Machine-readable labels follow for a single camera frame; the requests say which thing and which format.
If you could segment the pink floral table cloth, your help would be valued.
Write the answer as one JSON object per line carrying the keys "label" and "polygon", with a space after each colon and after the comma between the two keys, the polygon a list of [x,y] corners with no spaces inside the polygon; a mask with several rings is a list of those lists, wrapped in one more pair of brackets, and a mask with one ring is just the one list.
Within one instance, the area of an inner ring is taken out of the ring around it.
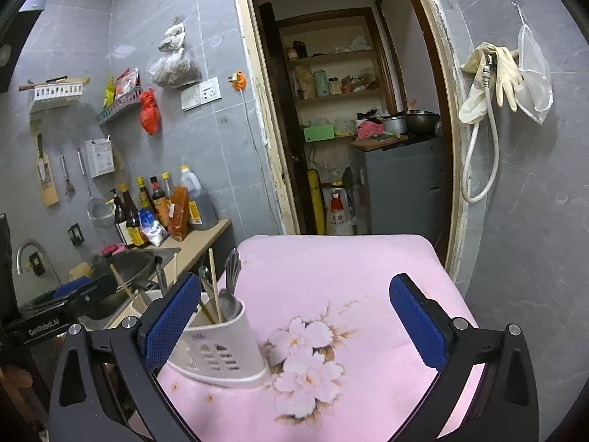
{"label": "pink floral table cloth", "polygon": [[470,310],[419,235],[256,235],[239,247],[237,296],[272,377],[211,386],[166,366],[159,380],[204,441],[385,441],[435,372],[389,301],[405,273],[452,317]]}

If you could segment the golden brown chopstick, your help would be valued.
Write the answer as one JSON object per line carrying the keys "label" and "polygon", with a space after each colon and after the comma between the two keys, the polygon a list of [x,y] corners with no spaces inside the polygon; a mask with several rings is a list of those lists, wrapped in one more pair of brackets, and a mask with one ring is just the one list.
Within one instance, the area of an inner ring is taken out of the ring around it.
{"label": "golden brown chopstick", "polygon": [[213,318],[213,315],[210,313],[210,311],[208,310],[208,307],[203,302],[203,300],[201,300],[199,302],[199,310],[206,317],[206,319],[210,322],[210,324],[216,324],[216,321]]}

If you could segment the clear plastic bag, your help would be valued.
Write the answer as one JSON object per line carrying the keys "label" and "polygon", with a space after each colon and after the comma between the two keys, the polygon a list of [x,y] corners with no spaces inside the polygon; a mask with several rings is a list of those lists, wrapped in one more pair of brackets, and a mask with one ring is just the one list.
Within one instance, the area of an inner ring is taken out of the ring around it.
{"label": "clear plastic bag", "polygon": [[522,78],[515,89],[515,99],[520,111],[542,125],[554,103],[551,71],[523,11],[517,3],[514,6],[521,21],[518,32],[518,71]]}

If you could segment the wooden storage shelf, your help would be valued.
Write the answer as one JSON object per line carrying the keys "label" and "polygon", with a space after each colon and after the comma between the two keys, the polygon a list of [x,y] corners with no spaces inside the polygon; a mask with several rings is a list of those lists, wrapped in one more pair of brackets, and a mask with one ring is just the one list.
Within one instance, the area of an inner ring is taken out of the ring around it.
{"label": "wooden storage shelf", "polygon": [[331,124],[334,140],[351,140],[357,116],[397,109],[394,72],[373,10],[310,13],[279,20],[278,28],[302,138],[305,127]]}

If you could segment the green box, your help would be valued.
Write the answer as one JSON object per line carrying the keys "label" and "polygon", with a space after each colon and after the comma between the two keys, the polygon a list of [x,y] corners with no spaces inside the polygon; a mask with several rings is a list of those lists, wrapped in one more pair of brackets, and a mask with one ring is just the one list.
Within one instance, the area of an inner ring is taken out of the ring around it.
{"label": "green box", "polygon": [[303,138],[306,143],[317,143],[333,140],[335,138],[334,126],[328,124],[305,127],[303,129]]}

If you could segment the large oil jug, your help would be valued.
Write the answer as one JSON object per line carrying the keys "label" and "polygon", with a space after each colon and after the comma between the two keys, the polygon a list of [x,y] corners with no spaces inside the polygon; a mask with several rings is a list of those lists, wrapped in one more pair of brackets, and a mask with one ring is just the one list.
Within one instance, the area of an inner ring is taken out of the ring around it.
{"label": "large oil jug", "polygon": [[206,231],[218,223],[209,193],[188,165],[181,166],[181,185],[188,190],[189,224],[196,231]]}

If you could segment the steel fork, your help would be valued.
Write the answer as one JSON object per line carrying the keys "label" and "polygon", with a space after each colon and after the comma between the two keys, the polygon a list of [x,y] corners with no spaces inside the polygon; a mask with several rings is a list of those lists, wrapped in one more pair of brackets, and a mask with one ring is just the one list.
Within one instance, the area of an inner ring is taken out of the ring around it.
{"label": "steel fork", "polygon": [[226,289],[234,294],[237,287],[237,279],[241,273],[241,257],[237,249],[232,249],[225,262]]}

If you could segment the shiny steel spoon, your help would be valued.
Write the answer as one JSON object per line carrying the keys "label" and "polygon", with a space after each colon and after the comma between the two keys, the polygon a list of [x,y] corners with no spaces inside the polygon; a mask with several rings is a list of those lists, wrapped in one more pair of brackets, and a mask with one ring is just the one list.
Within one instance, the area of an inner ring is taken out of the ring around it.
{"label": "shiny steel spoon", "polygon": [[219,300],[224,321],[231,321],[239,315],[241,304],[230,290],[222,288],[219,293]]}

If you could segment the white utensil holder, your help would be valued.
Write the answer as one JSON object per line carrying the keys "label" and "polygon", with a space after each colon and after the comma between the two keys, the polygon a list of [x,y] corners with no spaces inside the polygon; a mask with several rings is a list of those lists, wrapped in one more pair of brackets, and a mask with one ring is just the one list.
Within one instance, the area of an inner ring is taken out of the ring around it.
{"label": "white utensil holder", "polygon": [[271,379],[251,329],[244,302],[228,322],[210,324],[203,312],[194,313],[181,334],[168,364],[185,377],[206,384],[254,389]]}

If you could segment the black wok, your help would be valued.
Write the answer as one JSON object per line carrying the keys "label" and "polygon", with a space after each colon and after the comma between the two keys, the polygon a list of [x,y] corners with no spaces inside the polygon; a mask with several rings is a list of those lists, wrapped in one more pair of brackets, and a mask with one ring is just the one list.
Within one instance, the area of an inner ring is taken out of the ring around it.
{"label": "black wok", "polygon": [[408,135],[427,140],[436,136],[436,125],[440,121],[440,116],[425,110],[407,110],[404,121]]}

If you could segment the grey cabinet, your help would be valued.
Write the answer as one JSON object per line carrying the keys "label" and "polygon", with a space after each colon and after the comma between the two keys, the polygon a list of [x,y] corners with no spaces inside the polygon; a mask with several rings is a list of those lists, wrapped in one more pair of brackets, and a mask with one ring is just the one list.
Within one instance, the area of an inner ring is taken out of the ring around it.
{"label": "grey cabinet", "polygon": [[432,138],[364,152],[348,150],[359,235],[442,235],[442,140]]}

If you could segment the red plastic bag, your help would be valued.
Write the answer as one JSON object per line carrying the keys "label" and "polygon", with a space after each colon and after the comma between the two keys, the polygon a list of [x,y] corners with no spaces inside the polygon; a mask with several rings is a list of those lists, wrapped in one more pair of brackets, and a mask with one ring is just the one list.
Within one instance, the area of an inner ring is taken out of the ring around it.
{"label": "red plastic bag", "polygon": [[154,136],[161,128],[161,113],[154,90],[149,88],[140,94],[140,124],[144,131]]}

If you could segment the white rubber glove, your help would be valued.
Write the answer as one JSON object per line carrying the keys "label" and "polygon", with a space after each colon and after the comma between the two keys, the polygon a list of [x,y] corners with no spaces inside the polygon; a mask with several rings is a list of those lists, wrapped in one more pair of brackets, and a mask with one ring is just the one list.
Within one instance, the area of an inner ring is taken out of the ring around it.
{"label": "white rubber glove", "polygon": [[490,83],[494,85],[493,94],[498,107],[501,108],[504,102],[507,102],[512,112],[517,111],[515,90],[523,82],[515,61],[519,57],[519,51],[483,42],[474,49],[468,61],[461,66],[464,73],[474,75],[468,96],[458,112],[460,122],[466,125],[479,123],[487,113],[483,81],[483,69],[487,56],[494,58],[496,66],[495,75],[490,78]]}

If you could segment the light wooden chopstick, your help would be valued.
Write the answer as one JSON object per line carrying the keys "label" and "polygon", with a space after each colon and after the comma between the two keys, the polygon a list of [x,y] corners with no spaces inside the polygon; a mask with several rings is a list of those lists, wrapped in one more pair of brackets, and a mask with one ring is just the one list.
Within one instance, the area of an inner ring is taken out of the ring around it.
{"label": "light wooden chopstick", "polygon": [[218,279],[216,278],[216,264],[215,264],[214,250],[212,247],[209,248],[208,254],[209,254],[210,271],[211,271],[211,286],[213,289],[213,299],[214,299],[215,308],[216,308],[216,318],[218,319],[219,323],[223,323],[223,314],[222,314],[222,310],[221,310],[219,290],[218,290]]}

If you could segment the yellow cylinder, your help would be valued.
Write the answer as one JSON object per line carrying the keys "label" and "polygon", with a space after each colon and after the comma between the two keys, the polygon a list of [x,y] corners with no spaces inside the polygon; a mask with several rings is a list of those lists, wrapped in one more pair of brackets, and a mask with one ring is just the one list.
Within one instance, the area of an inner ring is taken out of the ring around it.
{"label": "yellow cylinder", "polygon": [[314,221],[318,235],[325,235],[324,199],[322,198],[321,181],[317,170],[307,171],[308,185],[310,186],[311,203],[314,210]]}

